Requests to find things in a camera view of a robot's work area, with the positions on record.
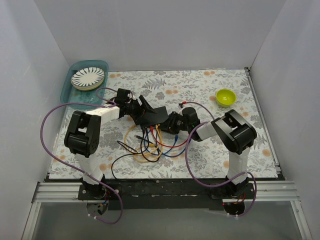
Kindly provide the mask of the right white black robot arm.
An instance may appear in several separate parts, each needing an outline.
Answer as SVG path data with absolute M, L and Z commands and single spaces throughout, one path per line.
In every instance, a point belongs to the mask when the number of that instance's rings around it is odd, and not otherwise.
M 210 122 L 200 123 L 197 112 L 192 107 L 182 110 L 182 114 L 172 112 L 168 119 L 159 125 L 159 129 L 178 134 L 180 131 L 189 133 L 187 142 L 197 142 L 218 136 L 228 149 L 228 172 L 225 182 L 209 185 L 193 179 L 204 187 L 211 188 L 211 193 L 217 197 L 237 199 L 245 192 L 249 183 L 247 166 L 251 147 L 257 138 L 254 127 L 234 109 Z

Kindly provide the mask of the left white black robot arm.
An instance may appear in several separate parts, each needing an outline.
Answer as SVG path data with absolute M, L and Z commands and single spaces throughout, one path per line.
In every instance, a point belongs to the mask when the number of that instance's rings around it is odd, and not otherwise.
M 107 101 L 103 107 L 73 112 L 64 138 L 64 145 L 78 160 L 80 169 L 84 171 L 81 182 L 95 200 L 103 199 L 107 193 L 106 187 L 99 183 L 104 179 L 104 174 L 96 159 L 101 126 L 125 115 L 139 123 L 146 113 L 156 114 L 157 111 L 142 95 L 135 98 L 130 97 L 129 93 Z

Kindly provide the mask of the black network switch box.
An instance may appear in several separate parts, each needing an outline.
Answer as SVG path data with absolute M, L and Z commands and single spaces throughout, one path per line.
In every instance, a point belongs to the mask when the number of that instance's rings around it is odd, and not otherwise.
M 142 117 L 135 121 L 135 124 L 143 129 L 161 124 L 168 119 L 168 112 L 165 106 L 157 107 L 154 110 L 156 113 L 146 112 Z

